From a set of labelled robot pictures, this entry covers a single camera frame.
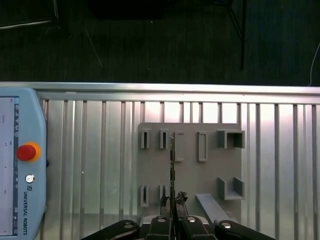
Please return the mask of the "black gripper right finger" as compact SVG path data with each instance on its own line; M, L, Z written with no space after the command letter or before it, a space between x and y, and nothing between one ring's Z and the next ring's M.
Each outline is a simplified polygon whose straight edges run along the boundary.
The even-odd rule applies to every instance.
M206 218L191 216L186 208L187 193L179 191L175 197L177 236L180 240L271 240L272 237L225 219L211 225Z

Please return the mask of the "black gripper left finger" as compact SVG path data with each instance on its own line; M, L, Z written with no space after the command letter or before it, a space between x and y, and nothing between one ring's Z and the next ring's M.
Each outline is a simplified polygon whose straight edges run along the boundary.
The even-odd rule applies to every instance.
M173 223L168 196L160 199L160 215L149 215L139 224L133 220L120 220L94 232L85 240L171 240Z

